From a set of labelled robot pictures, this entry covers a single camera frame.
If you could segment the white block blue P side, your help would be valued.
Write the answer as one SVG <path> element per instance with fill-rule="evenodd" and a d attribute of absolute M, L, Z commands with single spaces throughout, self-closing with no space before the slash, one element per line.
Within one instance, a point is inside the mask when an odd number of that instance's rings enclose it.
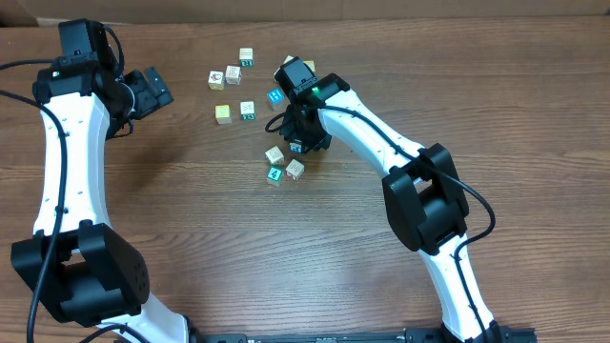
<path fill-rule="evenodd" d="M 291 143 L 290 144 L 290 151 L 297 152 L 297 153 L 302 153 L 302 145 L 298 144 L 298 143 Z"/>

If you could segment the yellow top wooden block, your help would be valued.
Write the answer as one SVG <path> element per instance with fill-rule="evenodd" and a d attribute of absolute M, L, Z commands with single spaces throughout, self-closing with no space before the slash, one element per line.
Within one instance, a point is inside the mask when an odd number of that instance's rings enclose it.
<path fill-rule="evenodd" d="M 231 124 L 231 109 L 229 105 L 218 105 L 214 108 L 214 117 L 219 125 Z"/>

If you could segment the teal number four block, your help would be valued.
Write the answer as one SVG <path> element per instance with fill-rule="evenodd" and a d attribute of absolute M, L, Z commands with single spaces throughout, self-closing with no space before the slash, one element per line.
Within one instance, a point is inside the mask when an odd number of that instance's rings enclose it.
<path fill-rule="evenodd" d="M 283 169 L 281 169 L 277 166 L 271 166 L 267 172 L 266 180 L 269 184 L 279 186 L 281 183 L 281 180 L 283 178 L 283 175 L 284 175 Z"/>

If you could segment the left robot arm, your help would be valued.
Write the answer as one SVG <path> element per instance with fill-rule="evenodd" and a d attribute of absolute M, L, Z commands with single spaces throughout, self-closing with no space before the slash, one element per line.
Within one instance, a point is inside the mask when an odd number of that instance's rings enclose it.
<path fill-rule="evenodd" d="M 156 69 L 125 71 L 109 26 L 79 19 L 58 30 L 62 53 L 40 61 L 29 98 L 46 132 L 41 205 L 10 262 L 31 289 L 31 308 L 60 323 L 128 342 L 197 342 L 192 322 L 151 292 L 145 260 L 113 230 L 105 196 L 107 141 L 130 134 L 172 95 Z"/>

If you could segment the white block plain top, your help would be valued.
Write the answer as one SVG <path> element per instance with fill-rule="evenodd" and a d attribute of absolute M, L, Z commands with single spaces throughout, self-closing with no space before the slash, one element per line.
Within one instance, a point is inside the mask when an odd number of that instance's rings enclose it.
<path fill-rule="evenodd" d="M 265 151 L 265 156 L 272 166 L 279 166 L 284 162 L 284 154 L 278 146 L 274 146 Z"/>

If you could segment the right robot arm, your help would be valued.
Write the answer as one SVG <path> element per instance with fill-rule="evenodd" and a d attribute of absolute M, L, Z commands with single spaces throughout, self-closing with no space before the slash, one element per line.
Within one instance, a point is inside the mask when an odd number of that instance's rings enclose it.
<path fill-rule="evenodd" d="M 418 252 L 430 274 L 442 310 L 447 342 L 499 342 L 501 331 L 478 289 L 467 247 L 466 201 L 472 195 L 485 210 L 490 204 L 459 180 L 451 154 L 441 145 L 424 148 L 373 114 L 349 84 L 331 73 L 323 78 L 298 57 L 274 74 L 288 97 L 287 109 L 268 125 L 306 154 L 326 150 L 332 139 L 346 144 L 379 175 L 386 215 L 398 240 Z"/>

